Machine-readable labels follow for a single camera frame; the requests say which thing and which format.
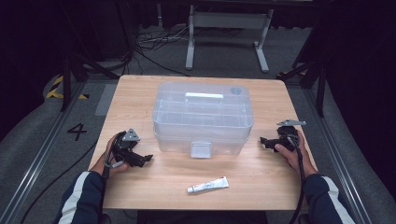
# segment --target sleeve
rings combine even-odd
[[[355,223],[340,203],[338,188],[329,177],[310,175],[304,182],[304,195],[312,223]]]
[[[98,223],[104,182],[96,172],[83,172],[66,190],[53,223]]]

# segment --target white tube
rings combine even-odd
[[[187,189],[188,193],[195,193],[198,191],[202,191],[205,189],[223,189],[223,188],[228,188],[228,181],[227,178],[224,176],[220,179],[212,180],[207,183],[199,184],[199,185],[194,185],[191,188]]]

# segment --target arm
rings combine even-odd
[[[101,155],[90,171],[80,174],[66,190],[62,199],[62,206],[53,223],[98,223],[101,216],[103,190],[105,182],[102,172],[105,168],[105,157],[110,152],[115,139],[108,142],[105,153]],[[110,177],[128,169],[127,164],[110,169]]]
[[[304,195],[309,205],[309,218],[312,223],[354,223],[345,207],[339,201],[338,188],[332,180],[320,175],[312,165],[309,154],[305,148],[304,137],[298,132],[300,138],[299,149],[303,154],[304,165]],[[286,162],[300,173],[296,150],[290,152],[285,147],[277,144],[278,150]]]
[[[304,195],[313,223],[355,223],[340,203],[338,188],[323,175],[310,175],[304,182]]]

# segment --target white stripe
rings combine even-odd
[[[59,220],[59,223],[71,223],[76,213],[77,202],[81,197],[82,186],[84,185],[84,181],[87,178],[90,172],[83,172],[77,179],[76,185],[73,189],[72,195],[67,199],[64,203],[64,208],[62,209],[62,217]]]
[[[334,204],[335,211],[338,213],[338,216],[341,218],[343,223],[355,223],[345,207],[340,203],[340,201],[338,201],[338,188],[335,186],[334,182],[332,182],[332,180],[327,176],[323,176],[322,178],[325,179],[329,185],[330,199],[332,199],[332,204]]]

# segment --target dark background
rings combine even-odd
[[[317,11],[276,10],[272,29],[315,26],[299,63],[326,56],[328,83],[343,118],[395,198],[396,7],[375,1],[334,4],[341,9],[320,17]],[[132,42],[139,24],[158,25],[155,4],[120,5]],[[127,51],[111,1],[3,1],[0,10],[0,140],[44,102],[44,86],[61,71],[66,52],[104,61]],[[187,18],[188,7],[163,6],[164,28]]]

